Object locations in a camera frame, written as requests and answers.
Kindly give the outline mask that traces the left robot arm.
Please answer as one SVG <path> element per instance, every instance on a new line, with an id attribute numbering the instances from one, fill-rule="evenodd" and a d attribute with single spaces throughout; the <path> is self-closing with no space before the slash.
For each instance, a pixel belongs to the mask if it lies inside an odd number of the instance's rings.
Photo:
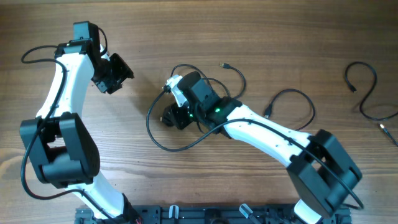
<path id="1" fill-rule="evenodd" d="M 108 53 L 104 31 L 89 21 L 73 25 L 73 39 L 54 46 L 56 65 L 45 103 L 34 119 L 24 120 L 20 136 L 25 153 L 21 184 L 37 200 L 75 194 L 96 223 L 141 223 L 140 214 L 100 171 L 99 150 L 81 120 L 90 83 L 112 94 L 134 73 L 118 55 Z"/>

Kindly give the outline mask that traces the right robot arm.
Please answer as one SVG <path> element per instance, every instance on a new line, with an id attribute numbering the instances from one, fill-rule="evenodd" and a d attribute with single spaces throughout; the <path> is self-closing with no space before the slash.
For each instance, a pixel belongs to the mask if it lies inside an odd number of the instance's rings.
<path id="1" fill-rule="evenodd" d="M 270 121 L 235 98 L 218 96 L 198 72 L 171 76 L 164 91 L 175 98 L 164 110 L 166 125 L 184 129 L 197 122 L 208 134 L 245 142 L 279 161 L 300 197 L 293 211 L 301 221 L 331 218 L 354 195 L 362 173 L 332 133 L 311 135 Z"/>

